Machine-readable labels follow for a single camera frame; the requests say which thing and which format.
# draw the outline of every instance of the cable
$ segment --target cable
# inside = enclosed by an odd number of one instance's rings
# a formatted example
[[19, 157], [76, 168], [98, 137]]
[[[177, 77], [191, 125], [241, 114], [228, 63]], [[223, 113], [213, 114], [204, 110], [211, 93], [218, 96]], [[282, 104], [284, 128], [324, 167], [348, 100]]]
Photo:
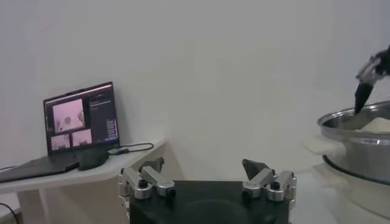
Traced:
[[135, 147], [135, 146], [140, 146], [140, 145], [150, 145], [150, 147], [145, 148], [145, 149], [129, 150], [129, 152], [141, 152], [141, 151], [147, 151], [147, 150], [154, 148], [153, 143], [150, 143], [150, 142], [133, 144], [133, 145], [120, 145], [118, 148], [120, 149], [120, 148], [124, 148], [124, 147]]
[[[149, 145], [150, 147], [148, 148], [145, 148], [145, 149], [136, 149], [136, 150], [129, 150], [128, 148], [126, 149], [121, 149], [121, 148], [125, 148], [125, 147], [136, 147], [136, 146], [141, 146], [141, 145]], [[116, 147], [116, 148], [112, 148], [110, 150], [108, 150], [108, 153], [110, 155], [113, 155], [113, 156], [118, 156], [118, 155], [121, 155], [121, 154], [126, 154], [126, 153], [130, 153], [130, 152], [142, 152], [142, 151], [147, 151], [147, 150], [150, 150], [154, 148], [154, 145], [150, 142], [147, 142], [147, 143], [139, 143], [139, 144], [132, 144], [132, 145], [120, 145], [119, 147]]]
[[14, 167], [15, 167], [15, 166], [7, 166], [7, 167], [0, 168], [0, 170], [11, 169], [11, 168], [14, 168]]
[[7, 208], [11, 211], [11, 213], [13, 214], [13, 217], [15, 218], [16, 224], [19, 224], [19, 220], [18, 220], [18, 218], [17, 218], [15, 212], [12, 210], [12, 208], [9, 207], [8, 205], [4, 204], [4, 203], [0, 203], [0, 205], [3, 205], [3, 206], [5, 206], [5, 207], [7, 207]]

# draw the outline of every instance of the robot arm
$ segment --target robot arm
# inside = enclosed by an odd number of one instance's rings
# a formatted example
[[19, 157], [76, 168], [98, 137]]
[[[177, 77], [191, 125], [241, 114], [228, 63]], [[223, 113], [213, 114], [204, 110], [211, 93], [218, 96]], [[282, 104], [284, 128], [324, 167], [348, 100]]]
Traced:
[[390, 75], [390, 46], [372, 56], [356, 76], [360, 83], [355, 93], [355, 114], [364, 107], [375, 83], [387, 75]]

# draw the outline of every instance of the metal pot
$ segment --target metal pot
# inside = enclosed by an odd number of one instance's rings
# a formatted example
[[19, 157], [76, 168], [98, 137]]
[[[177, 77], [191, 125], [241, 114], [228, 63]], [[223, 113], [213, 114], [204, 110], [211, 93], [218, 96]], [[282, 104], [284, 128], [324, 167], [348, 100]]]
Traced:
[[353, 108], [327, 114], [318, 120], [323, 136], [344, 144], [344, 153], [325, 153], [333, 168], [364, 180], [390, 185], [390, 132], [361, 129], [376, 117], [390, 119], [390, 101], [367, 105], [358, 116]]

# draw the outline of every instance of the black platform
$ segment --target black platform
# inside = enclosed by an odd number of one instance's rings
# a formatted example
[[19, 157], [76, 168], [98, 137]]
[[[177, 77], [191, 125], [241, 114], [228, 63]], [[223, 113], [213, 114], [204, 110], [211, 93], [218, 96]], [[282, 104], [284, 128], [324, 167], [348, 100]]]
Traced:
[[288, 224], [289, 203], [260, 198], [245, 203], [239, 181], [175, 181], [172, 199], [153, 193], [147, 200], [131, 198], [131, 224]]

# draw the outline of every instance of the screw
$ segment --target screw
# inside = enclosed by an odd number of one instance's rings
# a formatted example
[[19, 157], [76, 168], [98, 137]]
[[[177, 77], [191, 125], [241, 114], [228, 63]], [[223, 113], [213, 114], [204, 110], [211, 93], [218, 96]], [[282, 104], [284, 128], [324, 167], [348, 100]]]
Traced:
[[276, 182], [276, 181], [272, 182], [271, 183], [271, 189], [272, 190], [279, 190], [280, 189], [280, 183]]
[[147, 181], [142, 179], [138, 182], [138, 187], [139, 188], [146, 188], [147, 187]]

